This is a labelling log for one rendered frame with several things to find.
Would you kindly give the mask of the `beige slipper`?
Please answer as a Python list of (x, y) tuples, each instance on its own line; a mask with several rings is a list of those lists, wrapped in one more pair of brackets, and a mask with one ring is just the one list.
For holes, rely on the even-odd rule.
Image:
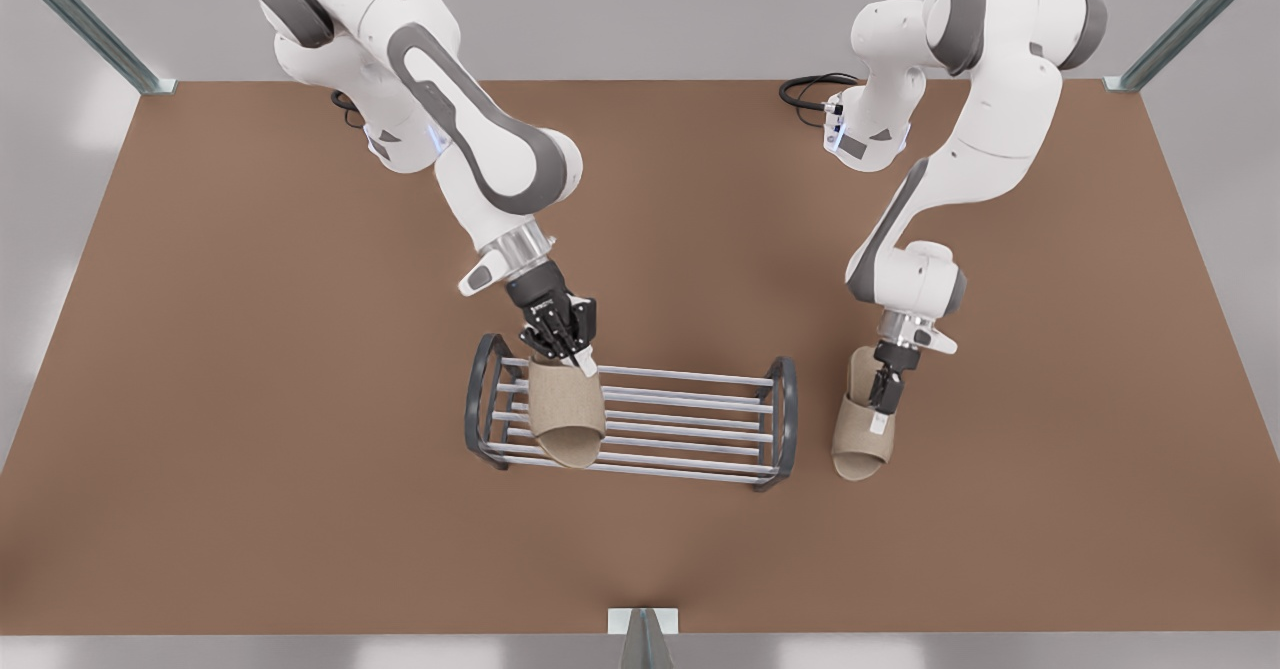
[(873, 347), (859, 347), (850, 356), (846, 390), (835, 423), (831, 455), (841, 478), (858, 482), (869, 478), (891, 459), (895, 443), (896, 413), (884, 435), (869, 432), (873, 411), (868, 405), (877, 370)]
[(527, 367), (529, 427), (549, 459), (586, 469), (605, 437), (605, 405), (598, 374), (586, 376), (575, 365), (530, 356)]

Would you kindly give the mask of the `grey metal shoe rack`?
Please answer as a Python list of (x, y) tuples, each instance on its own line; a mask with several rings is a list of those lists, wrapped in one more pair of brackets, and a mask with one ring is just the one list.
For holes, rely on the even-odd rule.
[[(794, 359), (762, 377), (603, 365), (604, 435), (589, 469), (703, 478), (765, 492), (788, 478), (797, 445)], [(494, 468), (554, 467), (529, 423), (529, 359), (481, 338), (463, 420), (468, 452)]]

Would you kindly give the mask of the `silver frame post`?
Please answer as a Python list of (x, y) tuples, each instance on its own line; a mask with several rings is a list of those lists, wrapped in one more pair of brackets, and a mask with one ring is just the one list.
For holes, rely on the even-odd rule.
[(142, 96), (172, 95), (177, 81), (155, 75), (82, 0), (42, 0)]
[(1235, 0), (1194, 0), (1121, 75), (1103, 77), (1108, 92), (1137, 93), (1178, 58)]
[(678, 633), (677, 608), (609, 608), (608, 634), (622, 634), (620, 669), (675, 669), (667, 645)]

